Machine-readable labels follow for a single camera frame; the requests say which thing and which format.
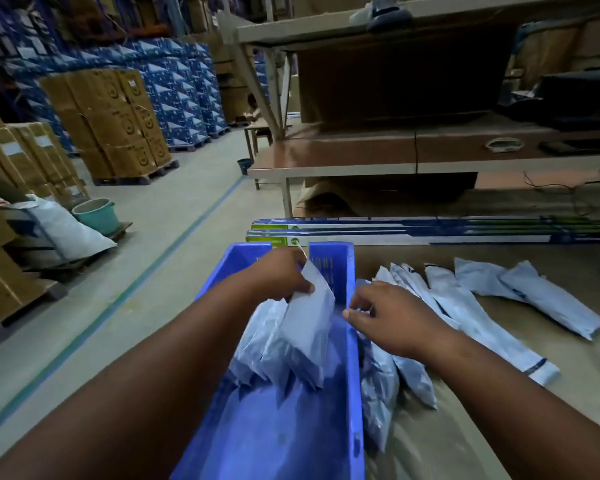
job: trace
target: pallet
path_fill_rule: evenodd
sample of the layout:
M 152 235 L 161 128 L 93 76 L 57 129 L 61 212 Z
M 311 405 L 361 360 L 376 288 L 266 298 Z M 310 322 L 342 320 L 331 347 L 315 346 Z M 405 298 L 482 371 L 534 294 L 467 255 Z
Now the pallet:
M 231 128 L 229 128 L 229 126 L 227 126 L 227 128 L 221 129 L 220 131 L 218 131 L 217 133 L 209 133 L 209 136 L 213 139 L 218 139 L 220 138 L 222 135 L 224 135 L 225 133 L 229 133 L 229 130 Z
M 102 185 L 150 185 L 153 177 L 164 177 L 167 175 L 169 170 L 180 167 L 180 162 L 177 160 L 171 160 L 170 162 L 158 167 L 158 169 L 152 171 L 149 175 L 142 177 L 112 177 L 112 178 L 94 178 L 93 184 L 97 187 Z
M 202 148 L 206 145 L 211 138 L 208 136 L 204 140 L 199 141 L 195 144 L 187 144 L 182 146 L 169 146 L 169 153 L 184 153 L 184 152 L 195 152 L 198 148 Z
M 42 301 L 58 301 L 64 298 L 68 293 L 65 286 L 57 281 L 46 280 L 44 278 L 36 278 L 36 281 L 44 287 L 44 293 L 30 302 L 24 303 L 23 306 L 16 312 L 0 321 L 0 343 L 8 339 L 13 333 L 14 329 L 10 328 L 9 326 L 24 316 L 26 312 L 29 311 L 33 306 Z
M 126 236 L 127 229 L 131 227 L 131 224 L 133 224 L 133 222 L 122 222 L 121 226 L 115 232 L 107 234 L 106 237 L 110 238 L 113 242 L 119 242 L 124 236 Z M 108 249 L 87 258 L 78 259 L 76 261 L 67 262 L 59 266 L 41 270 L 40 275 L 44 278 L 52 278 L 58 282 L 67 282 L 76 274 L 82 274 L 85 269 L 88 268 L 88 266 L 92 265 L 107 251 Z

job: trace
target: hand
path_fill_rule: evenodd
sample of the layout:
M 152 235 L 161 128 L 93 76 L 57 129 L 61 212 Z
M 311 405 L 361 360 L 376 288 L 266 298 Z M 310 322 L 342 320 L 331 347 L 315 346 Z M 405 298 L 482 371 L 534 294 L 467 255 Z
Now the hand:
M 375 317 L 355 310 L 369 310 L 372 306 Z M 382 281 L 357 288 L 349 309 L 342 314 L 380 348 L 420 362 L 424 362 L 428 350 L 439 343 L 441 336 L 454 331 L 423 300 Z
M 315 287 L 304 279 L 298 266 L 306 263 L 300 248 L 279 246 L 247 268 L 258 293 L 265 299 L 290 298 L 293 293 L 312 293 Z

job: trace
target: blue plastic crate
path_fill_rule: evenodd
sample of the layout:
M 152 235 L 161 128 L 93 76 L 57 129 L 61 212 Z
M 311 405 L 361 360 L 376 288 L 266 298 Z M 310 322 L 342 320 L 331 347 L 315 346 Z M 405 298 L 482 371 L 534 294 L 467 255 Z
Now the blue plastic crate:
M 232 245 L 198 296 L 270 249 Z M 292 378 L 280 401 L 270 383 L 238 388 L 225 378 L 171 480 L 365 478 L 358 341 L 341 316 L 355 289 L 353 244 L 311 243 L 309 257 L 336 297 L 324 388 Z

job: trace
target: bucket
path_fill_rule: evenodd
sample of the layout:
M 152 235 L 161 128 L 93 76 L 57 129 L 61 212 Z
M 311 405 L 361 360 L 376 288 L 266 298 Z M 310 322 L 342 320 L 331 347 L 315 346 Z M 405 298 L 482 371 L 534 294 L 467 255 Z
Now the bucket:
M 238 165 L 240 165 L 240 171 L 243 175 L 247 175 L 247 170 L 251 165 L 253 165 L 253 160 L 250 158 L 243 158 L 242 160 L 238 160 Z
M 81 223 L 103 235 L 113 234 L 122 225 L 113 210 L 114 205 L 108 198 L 96 198 L 76 205 L 72 214 Z

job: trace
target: green bucket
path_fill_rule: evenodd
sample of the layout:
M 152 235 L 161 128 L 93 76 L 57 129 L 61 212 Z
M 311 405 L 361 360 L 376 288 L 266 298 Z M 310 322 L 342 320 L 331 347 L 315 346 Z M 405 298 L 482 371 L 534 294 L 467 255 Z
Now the green bucket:
M 103 235 L 113 234 L 122 225 L 113 210 L 114 205 L 108 198 L 96 198 L 76 205 L 72 214 L 81 223 Z

